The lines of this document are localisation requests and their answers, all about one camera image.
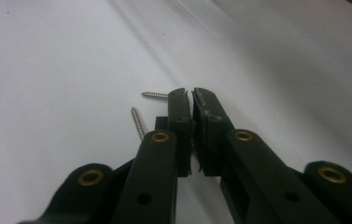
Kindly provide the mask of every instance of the gold rivet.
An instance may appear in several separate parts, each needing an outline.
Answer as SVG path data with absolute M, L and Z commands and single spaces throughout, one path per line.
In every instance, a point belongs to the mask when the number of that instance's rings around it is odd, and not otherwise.
M 99 183 L 104 177 L 104 174 L 101 170 L 97 169 L 90 169 L 88 171 L 83 172 L 79 178 L 77 179 L 77 182 L 81 186 L 93 186 Z
M 253 138 L 251 133 L 248 133 L 248 132 L 237 132 L 234 134 L 234 137 L 237 140 L 244 141 L 244 142 L 251 141 Z
M 321 177 L 332 183 L 344 184 L 347 181 L 347 178 L 344 174 L 330 166 L 322 166 L 318 168 L 317 171 Z
M 152 140 L 154 142 L 165 142 L 169 139 L 170 139 L 170 136 L 167 133 L 154 133 L 152 135 Z

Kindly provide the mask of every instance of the screw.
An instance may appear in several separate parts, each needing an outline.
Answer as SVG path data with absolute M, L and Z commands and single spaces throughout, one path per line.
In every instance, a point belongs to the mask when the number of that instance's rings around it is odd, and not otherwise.
M 140 119 L 140 116 L 138 115 L 138 111 L 132 107 L 132 116 L 135 124 L 135 128 L 137 128 L 138 135 L 140 135 L 141 140 L 144 139 L 144 135 L 146 135 L 146 132 L 144 131 L 143 123 Z
M 167 100 L 167 94 L 166 93 L 158 93 L 158 92 L 153 92 L 153 91 L 144 91 L 141 93 L 144 97 L 147 98 L 155 98 L 155 99 L 161 99 L 161 100 Z

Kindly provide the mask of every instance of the metal screw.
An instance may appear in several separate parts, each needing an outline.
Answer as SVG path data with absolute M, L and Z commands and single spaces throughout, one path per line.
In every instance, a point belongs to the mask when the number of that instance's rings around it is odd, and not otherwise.
M 155 98 L 155 99 L 161 99 L 161 100 L 167 100 L 167 94 L 166 93 L 159 93 L 159 92 L 153 92 L 153 91 L 144 91 L 141 93 L 144 97 L 147 98 Z
M 143 123 L 140 119 L 140 116 L 138 115 L 138 111 L 132 107 L 132 116 L 135 124 L 135 128 L 137 128 L 138 135 L 140 135 L 141 140 L 144 139 L 144 135 L 146 135 L 146 132 L 144 131 Z

